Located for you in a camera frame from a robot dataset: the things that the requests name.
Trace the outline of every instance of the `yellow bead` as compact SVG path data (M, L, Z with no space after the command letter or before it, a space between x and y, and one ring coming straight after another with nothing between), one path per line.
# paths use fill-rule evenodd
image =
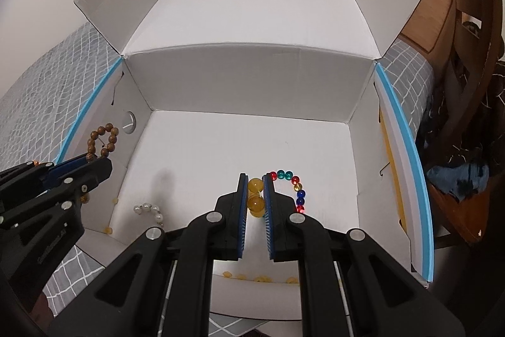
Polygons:
M249 180L249 183L247 184L247 188L249 191L252 193L260 193L263 191L263 180L258 179L257 177Z
M254 216L254 217L263 217L264 215L264 209L261 210L260 212L251 212L251 214Z
M264 209L264 200L260 195L254 195L247 199L247 208L251 212L258 213Z

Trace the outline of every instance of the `chair backrest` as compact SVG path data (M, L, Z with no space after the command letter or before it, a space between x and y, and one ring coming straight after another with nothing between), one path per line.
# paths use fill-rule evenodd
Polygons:
M502 0L455 0L456 23L451 62L445 72L444 93L449 118L423 153L425 170L443 161L479 107L493 75L502 39ZM473 17L481 21L479 35L464 25ZM455 63L468 71L461 89L455 76Z

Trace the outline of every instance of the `yellow stripe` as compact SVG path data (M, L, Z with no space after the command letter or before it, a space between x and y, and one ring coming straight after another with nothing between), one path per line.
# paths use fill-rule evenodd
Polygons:
M403 228L403 231L407 233L407 221L405 219L405 210L403 209L403 200L401 199L400 183L398 183L398 174L396 173L395 159L393 159L393 153L391 151L391 146L387 137L386 125L384 124L384 118L380 109L379 120L382 129L382 135L384 136L384 142L386 144L387 158L389 159L391 170L393 172L393 182L395 183L396 206L398 207L398 215L400 216L401 227Z

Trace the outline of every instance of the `blue stripe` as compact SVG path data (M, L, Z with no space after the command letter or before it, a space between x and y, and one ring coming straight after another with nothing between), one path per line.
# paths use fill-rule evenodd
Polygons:
M423 167L419 160L416 145L414 143L412 133L408 127L407 119L403 109L401 108L400 101L396 96L393 86L391 85L384 69L377 63L375 70L379 75L382 84L386 90L387 96L393 107L393 111L400 126L401 136L405 147L407 149L408 160L412 168L414 183L416 186L417 200L419 204L419 215L421 217L421 233L423 236L423 267L422 273L424 279L433 281L433 265L434 265L434 251L433 251L433 226L431 223L430 202L428 198L428 190L426 189L426 181L424 179Z
M94 100L97 98L98 94L100 93L100 91L104 87L105 83L107 83L107 81L112 76L112 73L114 73L114 71L119 67L119 65L121 64L122 61L123 61L123 58L118 58L118 60L116 60L114 62L114 64L112 65L112 67L109 69L109 71L100 80L100 82L98 83L98 85L95 88L95 90L93 90L91 96L88 98L88 100L86 101L86 103L84 103L84 106L82 107L82 110L77 114L77 119L75 120L74 124L70 128L70 131L68 132L67 137L63 141L63 145L62 145L62 147L60 149L60 154L58 154L58 156L56 156L56 159L53 160L53 162L55 164L61 163L63 161L63 159L65 158L65 154L67 154L67 150L68 150L68 147L70 146L70 142L72 141L72 139L74 138L75 134L77 133L77 129L81 125L81 122L84 119L84 117L86 116L86 113L89 111L89 108L93 104Z

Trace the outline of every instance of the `wooden chair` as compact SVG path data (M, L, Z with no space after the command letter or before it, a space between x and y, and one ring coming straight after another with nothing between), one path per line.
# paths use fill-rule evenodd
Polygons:
M435 140L422 154L425 170L441 164L479 107L498 61L502 32L502 0L455 0L456 23L451 59L444 75L444 94L449 118ZM463 25L468 16L481 21L480 35ZM455 75L456 55L469 72L462 90ZM440 209L446 228L467 243L476 243L484 235L489 209L490 184L483 193L457 203L428 183L432 203Z

